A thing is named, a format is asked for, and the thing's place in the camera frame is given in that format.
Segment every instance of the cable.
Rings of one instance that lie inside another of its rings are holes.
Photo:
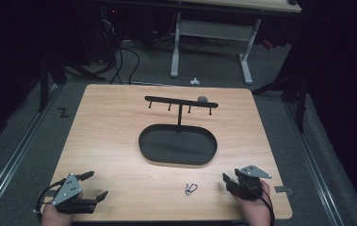
[[[119,34],[116,33],[116,29],[114,28],[114,24],[111,23],[107,19],[107,8],[100,7],[100,14],[101,14],[101,27],[103,30],[103,36],[105,38],[105,57],[107,58],[114,52],[116,49],[115,43],[119,43]],[[97,76],[102,73],[106,73],[111,70],[114,66],[116,66],[116,58],[113,56],[109,61],[108,64],[97,72],[89,72],[90,75]],[[82,76],[82,73],[74,73],[66,68],[64,68],[65,73],[74,75],[74,76]]]
[[[170,34],[170,32],[172,31],[172,28],[174,27],[174,22],[175,22],[176,15],[177,15],[177,13],[175,12],[174,15],[173,15],[173,17],[172,17],[172,22],[171,22],[171,25],[170,25],[170,29],[169,29],[169,31],[166,33],[166,35],[164,35],[162,38],[157,39],[157,40],[154,40],[154,41],[169,39],[170,37],[173,37],[173,36],[169,36],[169,34]]]
[[[37,219],[39,222],[42,221],[42,212],[41,212],[41,207],[44,204],[44,202],[42,201],[44,199],[44,195],[46,194],[46,192],[48,192],[50,189],[52,189],[55,186],[62,186],[64,184],[64,182],[66,181],[66,178],[46,187],[41,194],[39,195],[38,199],[37,199],[37,204],[35,205],[35,209],[33,210],[33,212],[37,215]]]
[[[122,62],[122,49],[121,49],[121,46],[120,46],[119,50],[120,50],[120,60]],[[120,75],[119,75],[119,72],[120,72],[121,69],[122,69],[122,63],[120,64],[120,67],[118,69],[116,68],[117,71],[116,71],[116,73],[114,73],[114,76],[110,81],[110,84],[113,84],[114,79],[116,79],[116,76],[119,77],[120,83],[122,84],[122,79],[120,78]]]
[[[192,37],[192,39],[187,39],[187,40],[197,40],[197,39],[198,39],[198,37]],[[179,46],[180,46],[181,49],[184,49],[184,50],[191,50],[191,51],[198,50],[204,45],[204,38],[200,38],[200,40],[201,40],[201,43],[195,48],[185,48],[181,44]]]
[[[137,56],[137,58],[138,58],[137,66],[135,66],[135,69],[130,73],[130,75],[128,77],[128,84],[131,85],[131,77],[132,77],[132,75],[134,74],[134,72],[137,70],[137,68],[139,66],[139,55],[137,53],[135,53],[134,51],[129,50],[129,49],[126,49],[126,51],[129,51],[129,52],[135,54]]]
[[[271,197],[268,195],[268,193],[263,189],[261,188],[261,190],[267,195],[268,199],[269,199],[269,203],[262,197],[262,195],[259,195],[257,194],[255,191],[253,191],[248,184],[246,183],[243,183],[254,195],[256,195],[258,197],[258,199],[260,199],[265,205],[266,207],[268,208],[268,211],[269,211],[269,216],[270,216],[270,222],[269,222],[269,225],[270,226],[274,226],[275,224],[275,214],[274,214],[274,209],[273,209],[273,206],[272,206],[272,200],[271,200]]]
[[[173,40],[169,40],[171,38],[174,38],[174,36],[169,36],[169,37],[166,37],[163,40],[155,41],[154,44],[157,45],[157,46],[161,46],[161,47],[170,47],[170,46],[172,46],[174,44]]]
[[[207,44],[213,44],[213,45],[218,45],[218,46],[226,46],[230,44],[236,44],[239,42],[239,40],[226,40],[225,43],[218,43],[216,42],[217,39],[207,39],[204,42]]]

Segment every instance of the black oval tray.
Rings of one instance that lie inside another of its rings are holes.
[[[217,141],[202,127],[153,124],[140,134],[139,148],[154,162],[203,165],[213,159]]]

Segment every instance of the metal bar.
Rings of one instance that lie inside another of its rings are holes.
[[[0,173],[0,199],[2,198],[3,193],[5,192],[8,184],[10,183],[11,179],[14,176],[14,173],[19,168],[20,164],[22,163],[25,154],[28,151],[28,146],[31,143],[32,137],[37,132],[47,110],[51,103],[56,99],[61,91],[61,87],[57,85],[53,85],[51,89],[50,95],[50,102],[47,107],[45,107],[42,112],[38,112],[34,120],[31,122],[30,126],[28,127],[27,131],[25,132],[22,140],[20,141],[17,148],[14,150],[13,155],[11,156],[10,160]]]
[[[48,104],[48,89],[49,89],[49,82],[48,82],[48,70],[46,67],[46,55],[43,57],[43,61],[41,62],[41,105],[39,112],[41,112],[46,105]]]
[[[296,130],[298,138],[300,140],[302,150],[306,159],[306,165],[308,170],[310,170],[310,175],[313,178],[314,184],[316,186],[316,191],[318,192],[319,198],[325,208],[328,219],[331,222],[331,225],[341,226],[344,225],[342,218],[340,217],[339,211],[336,208],[334,203],[332,193],[329,190],[327,184],[325,183],[324,177],[319,170],[318,164],[314,159],[311,148],[308,145],[307,139],[304,133],[301,133],[297,123],[296,123],[296,113],[293,109],[293,106],[290,103],[283,103],[286,113],[291,118],[291,124]]]
[[[217,108],[219,106],[219,104],[217,103],[189,101],[189,100],[173,99],[173,98],[166,98],[166,97],[155,97],[155,96],[145,96],[145,100],[148,102],[159,102],[159,103],[173,104],[173,105],[190,105],[190,106],[210,107],[210,108]]]
[[[181,12],[177,12],[177,21],[175,23],[175,42],[174,42],[174,51],[172,52],[172,62],[171,62],[171,77],[178,76],[179,70],[179,40],[181,38]]]
[[[181,126],[181,120],[182,120],[182,105],[179,105],[178,109],[178,128]]]
[[[255,37],[257,36],[257,32],[258,32],[258,28],[260,26],[260,23],[261,23],[261,20],[258,19],[258,20],[255,21],[254,26],[252,27],[251,34],[247,38],[249,41],[247,43],[245,52],[243,53],[243,55],[240,58],[241,62],[246,62],[248,60],[248,56],[251,53],[252,45],[254,43]]]

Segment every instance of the gray bracket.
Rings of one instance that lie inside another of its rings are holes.
[[[261,169],[259,169],[255,165],[250,165],[248,167],[240,169],[239,171],[241,173],[243,173],[243,174],[245,174],[247,176],[251,176],[251,177],[259,177],[259,178],[267,178],[267,179],[271,179],[272,178],[271,175],[269,175],[268,173],[262,171]]]
[[[286,193],[286,195],[292,195],[293,194],[293,189],[291,187],[286,187],[286,186],[275,186],[275,192],[276,193]]]
[[[52,205],[60,204],[76,195],[81,193],[81,186],[78,184],[78,180],[73,173],[70,173],[67,177],[66,181],[64,182],[63,186],[58,191],[57,195],[55,196]]]

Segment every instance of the metal rail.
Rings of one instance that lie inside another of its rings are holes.
[[[345,225],[343,223],[342,218],[340,217],[339,211],[336,208],[332,193],[329,190],[327,184],[325,183],[324,177],[322,176],[318,164],[314,159],[313,153],[311,152],[311,148],[308,145],[307,139],[304,133],[301,133],[299,127],[297,126],[295,109],[293,109],[293,106],[290,103],[283,103],[283,105],[284,105],[284,109],[286,110],[286,113],[291,118],[291,124],[293,128],[297,132],[305,156],[307,168],[308,170],[310,170],[310,175],[316,186],[316,191],[318,192],[319,198],[321,199],[321,202],[325,208],[325,212],[327,213],[331,225],[335,225],[335,226]]]
[[[14,173],[19,168],[20,164],[22,163],[25,154],[29,149],[29,144],[32,141],[33,136],[37,132],[38,128],[41,125],[41,122],[46,115],[46,112],[49,109],[51,103],[56,99],[56,97],[61,92],[62,87],[53,85],[50,93],[50,102],[48,105],[40,112],[37,113],[34,120],[31,122],[30,126],[28,127],[27,131],[20,141],[19,145],[14,150],[13,155],[11,156],[10,160],[0,173],[0,199],[2,198],[3,193],[5,192],[8,184],[10,183],[11,179],[13,179]]]

